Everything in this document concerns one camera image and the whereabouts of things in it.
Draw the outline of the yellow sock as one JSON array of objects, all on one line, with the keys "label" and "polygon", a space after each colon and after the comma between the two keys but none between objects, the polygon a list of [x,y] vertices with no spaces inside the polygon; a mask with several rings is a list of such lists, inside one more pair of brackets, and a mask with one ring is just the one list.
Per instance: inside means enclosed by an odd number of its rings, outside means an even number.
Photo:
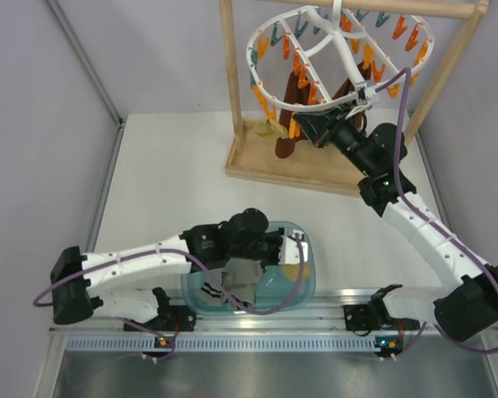
[{"label": "yellow sock", "polygon": [[252,131],[257,137],[267,140],[288,138],[288,130],[274,119],[259,120]]},{"label": "yellow sock", "polygon": [[[296,281],[300,274],[300,265],[283,265],[281,267],[282,274],[291,281]],[[302,281],[310,278],[310,267],[309,265],[304,265],[302,272]]]}]

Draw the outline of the white round clip hanger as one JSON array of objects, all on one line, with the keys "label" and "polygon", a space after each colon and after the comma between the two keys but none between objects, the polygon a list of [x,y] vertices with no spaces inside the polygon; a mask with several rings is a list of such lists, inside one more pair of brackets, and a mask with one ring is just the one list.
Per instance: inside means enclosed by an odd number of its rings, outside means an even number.
[{"label": "white round clip hanger", "polygon": [[[402,14],[398,18],[392,38],[408,39],[404,50],[414,53],[408,74],[403,74],[364,27],[364,15],[352,12],[336,1],[330,15],[320,15],[318,7],[304,5],[279,14],[260,25],[251,35],[246,49],[251,90],[261,106],[265,119],[278,121],[278,112],[292,114],[333,109],[338,104],[355,104],[354,87],[366,81],[375,85],[378,95],[385,91],[391,98],[407,101],[409,89],[415,84],[427,64],[434,47],[430,25],[420,16]],[[291,71],[298,75],[300,89],[310,84],[307,105],[287,104],[266,88],[259,74],[269,49],[281,47],[282,58],[290,61]],[[330,58],[330,65],[341,69],[352,85],[344,95],[333,98],[320,78],[313,60],[321,53]]]}]

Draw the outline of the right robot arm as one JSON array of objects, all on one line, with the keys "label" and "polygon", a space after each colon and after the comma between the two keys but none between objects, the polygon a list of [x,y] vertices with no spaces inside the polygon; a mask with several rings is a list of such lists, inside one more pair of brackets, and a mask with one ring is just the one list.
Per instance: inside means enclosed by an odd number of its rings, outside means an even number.
[{"label": "right robot arm", "polygon": [[457,343],[497,323],[498,265],[487,264],[463,245],[400,171],[407,154],[402,130],[382,123],[365,134],[347,113],[338,106],[294,114],[293,119],[315,147],[336,147],[363,174],[359,191],[364,203],[402,234],[441,282],[438,288],[392,284],[378,290],[369,301],[373,323],[384,329],[404,318],[431,323]]}]

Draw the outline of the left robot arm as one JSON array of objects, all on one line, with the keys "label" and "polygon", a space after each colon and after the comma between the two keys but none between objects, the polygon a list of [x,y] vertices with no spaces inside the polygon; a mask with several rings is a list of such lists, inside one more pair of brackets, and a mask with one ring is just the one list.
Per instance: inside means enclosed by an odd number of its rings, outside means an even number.
[{"label": "left robot arm", "polygon": [[286,262],[286,233],[268,231],[267,217],[255,208],[217,224],[194,226],[160,242],[121,252],[83,254],[64,249],[51,273],[53,321],[69,325],[93,316],[127,318],[153,329],[168,325],[171,310],[160,288],[132,284],[169,274],[221,269],[232,259],[260,266]]}]

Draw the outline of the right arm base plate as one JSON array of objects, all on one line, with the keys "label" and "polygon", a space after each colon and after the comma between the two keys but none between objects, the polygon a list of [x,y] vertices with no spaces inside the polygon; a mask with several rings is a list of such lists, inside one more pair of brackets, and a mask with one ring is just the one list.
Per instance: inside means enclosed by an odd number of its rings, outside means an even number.
[{"label": "right arm base plate", "polygon": [[372,332],[396,330],[398,322],[390,318],[385,309],[373,304],[350,304],[343,306],[346,330],[349,332]]}]

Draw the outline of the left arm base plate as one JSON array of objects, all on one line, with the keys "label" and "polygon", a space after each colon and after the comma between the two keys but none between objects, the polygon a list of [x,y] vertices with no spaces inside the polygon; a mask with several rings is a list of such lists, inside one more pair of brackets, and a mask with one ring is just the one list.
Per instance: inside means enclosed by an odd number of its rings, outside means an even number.
[{"label": "left arm base plate", "polygon": [[192,332],[197,321],[196,313],[185,306],[173,306],[171,314],[160,316],[139,325],[148,330],[157,332]]}]

